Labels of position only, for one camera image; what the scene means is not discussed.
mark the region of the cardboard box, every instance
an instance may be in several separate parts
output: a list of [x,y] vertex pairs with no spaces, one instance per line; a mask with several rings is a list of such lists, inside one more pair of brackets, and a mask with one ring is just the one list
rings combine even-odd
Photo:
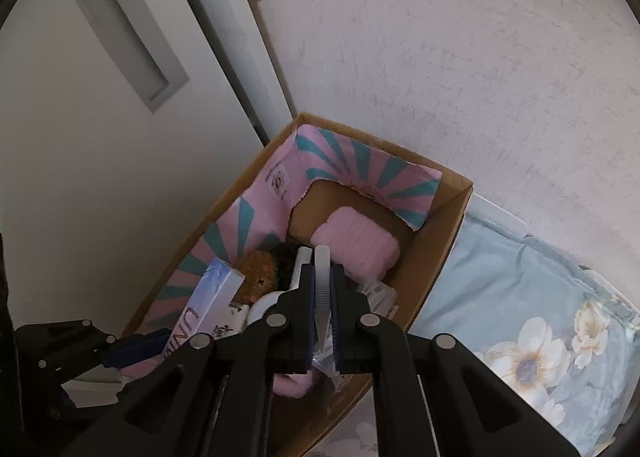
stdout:
[[[321,117],[300,114],[264,148],[251,166],[215,202],[207,217],[183,243],[156,285],[140,304],[130,319],[125,334],[133,333],[140,325],[156,294],[209,224],[217,220],[250,186],[276,148],[289,137],[291,132],[305,123],[355,138],[410,163],[428,166],[442,172],[440,185],[427,220],[420,230],[415,232],[389,209],[350,188],[328,180],[314,182],[290,216],[288,235],[305,244],[309,244],[316,228],[340,206],[351,206],[393,234],[399,241],[401,255],[399,262],[389,271],[384,281],[398,291],[396,302],[398,310],[394,316],[394,322],[405,330],[410,327],[440,273],[458,233],[466,203],[472,194],[471,181],[388,141]],[[302,399],[274,397],[268,453],[277,457],[304,455],[346,416],[369,386],[368,376],[354,376],[342,391],[332,395],[329,401],[326,397],[326,389],[322,388],[314,390]]]

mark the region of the dark plush toy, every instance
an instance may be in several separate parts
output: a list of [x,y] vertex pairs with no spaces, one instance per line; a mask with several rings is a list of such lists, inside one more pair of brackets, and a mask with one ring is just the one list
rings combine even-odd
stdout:
[[289,290],[293,268],[296,265],[296,256],[298,255],[298,248],[300,246],[302,246],[302,244],[298,242],[287,241],[269,250],[278,264],[278,291]]
[[276,291],[278,265],[271,253],[252,251],[238,260],[234,268],[244,275],[234,302],[253,305],[263,295]]

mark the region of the white flower print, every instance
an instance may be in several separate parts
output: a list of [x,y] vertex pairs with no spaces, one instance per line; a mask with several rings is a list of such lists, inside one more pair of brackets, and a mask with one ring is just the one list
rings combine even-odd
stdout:
[[575,313],[575,336],[571,345],[575,352],[574,364],[580,370],[591,362],[592,355],[599,356],[607,348],[607,326],[610,322],[611,319],[602,310],[601,304],[594,301],[586,302]]
[[640,331],[640,316],[636,314],[631,321],[625,323],[626,339],[633,343],[638,331]]
[[553,399],[549,399],[539,410],[540,415],[553,427],[558,426],[564,421],[564,407],[556,403]]
[[520,329],[517,343],[500,342],[484,355],[484,363],[537,410],[547,404],[546,389],[560,382],[571,359],[564,342],[552,338],[544,319],[530,318]]
[[318,444],[306,457],[378,457],[378,434],[371,423],[356,427],[357,439],[341,439]]

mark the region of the pink towel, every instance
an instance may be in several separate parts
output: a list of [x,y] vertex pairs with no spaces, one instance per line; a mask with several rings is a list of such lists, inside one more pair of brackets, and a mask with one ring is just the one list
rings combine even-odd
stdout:
[[382,280],[400,256],[400,245],[391,233],[348,206],[329,215],[311,244],[329,246],[331,259],[358,281]]
[[316,369],[306,374],[274,374],[273,393],[300,399],[315,386],[321,376],[322,374]]

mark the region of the white door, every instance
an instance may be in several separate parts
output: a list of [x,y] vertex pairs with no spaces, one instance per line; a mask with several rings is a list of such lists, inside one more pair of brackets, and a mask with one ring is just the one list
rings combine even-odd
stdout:
[[262,146],[186,0],[144,2],[184,75],[152,109],[77,0],[18,0],[0,29],[0,218],[16,326],[90,318],[119,333]]

